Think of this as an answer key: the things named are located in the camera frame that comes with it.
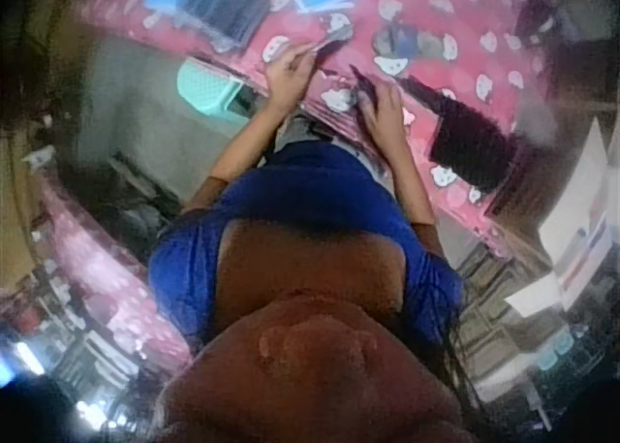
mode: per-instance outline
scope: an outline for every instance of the person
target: person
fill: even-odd
[[[157,441],[473,441],[447,338],[461,282],[403,127],[373,78],[366,129],[394,196],[332,142],[256,168],[315,71],[313,44],[266,70],[265,105],[232,140],[149,267],[160,309],[200,353],[162,392]]]

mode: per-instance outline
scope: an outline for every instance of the pink fabric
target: pink fabric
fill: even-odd
[[[67,194],[53,173],[39,172],[38,179],[53,224],[58,264],[72,283],[92,296],[90,299],[99,297],[116,304],[107,327],[118,345],[133,353],[142,344],[155,344],[157,354],[147,356],[148,360],[170,372],[185,365],[190,359],[187,344],[157,314],[146,268]]]
[[[375,61],[372,37],[399,8],[402,11],[395,17],[400,21],[444,41],[444,57],[408,60],[403,71],[390,75],[415,75],[434,88],[445,89],[446,94],[496,120],[506,134],[512,131],[519,91],[544,91],[546,87],[543,50],[526,49],[512,35],[525,0],[356,0],[352,9],[321,15],[299,15],[293,2],[279,9],[278,4],[286,4],[287,0],[272,0],[277,11],[266,18],[242,55],[214,53],[196,30],[175,28],[171,18],[155,16],[141,1],[83,0],[78,11],[86,22],[120,35],[224,64],[260,90],[266,87],[264,56],[265,49],[275,41],[273,38],[318,41],[330,25],[351,22],[355,26],[354,38],[325,65],[338,75],[319,72],[304,107],[371,151],[372,145],[359,135],[353,109],[339,105],[340,96],[343,89],[354,83],[349,64],[363,73],[389,78]],[[504,244],[484,216],[492,196],[480,199],[477,190],[460,178],[452,180],[428,160],[437,118],[411,98],[406,99],[406,109],[410,113],[409,146],[432,202],[501,254]]]

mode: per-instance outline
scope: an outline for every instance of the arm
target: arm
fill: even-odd
[[[183,213],[209,208],[232,183],[256,167],[278,126],[303,98],[314,69],[314,43],[292,45],[267,68],[269,99],[220,154]]]
[[[418,167],[414,162],[403,129],[403,104],[398,87],[380,79],[373,79],[377,98],[377,112],[372,102],[360,93],[360,107],[368,132],[391,167],[396,200],[411,222],[424,248],[444,258],[444,251],[436,229],[436,219]]]

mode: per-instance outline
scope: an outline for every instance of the concrete floor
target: concrete floor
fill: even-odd
[[[96,165],[120,150],[181,201],[189,199],[237,127],[199,113],[178,95],[183,59],[114,37],[99,40],[92,53],[77,161]],[[478,241],[443,215],[439,228],[456,268]]]

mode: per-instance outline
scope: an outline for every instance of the table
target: table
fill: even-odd
[[[140,345],[155,345],[148,348],[147,359],[168,372],[188,363],[185,340],[157,313],[146,267],[67,193],[54,170],[40,170],[36,178],[53,227],[55,256],[67,278],[84,292],[111,296],[118,304],[106,324],[116,344],[128,354]]]
[[[264,91],[265,62],[288,40],[320,40],[326,32],[351,22],[353,39],[314,76],[303,106],[351,141],[373,152],[359,133],[349,65],[383,78],[414,75],[497,121],[505,134],[514,128],[520,92],[544,91],[546,69],[540,47],[526,48],[512,31],[526,0],[356,0],[352,9],[299,15],[291,0],[271,0],[272,12],[242,54],[216,53],[195,29],[176,27],[172,18],[149,11],[142,0],[82,0],[80,18],[151,46],[194,55],[225,67]],[[390,60],[378,57],[373,36],[391,20],[427,33],[435,56]],[[451,170],[428,160],[437,117],[411,98],[405,99],[408,144],[435,207],[478,235],[498,254],[505,245],[485,211],[483,196]]]

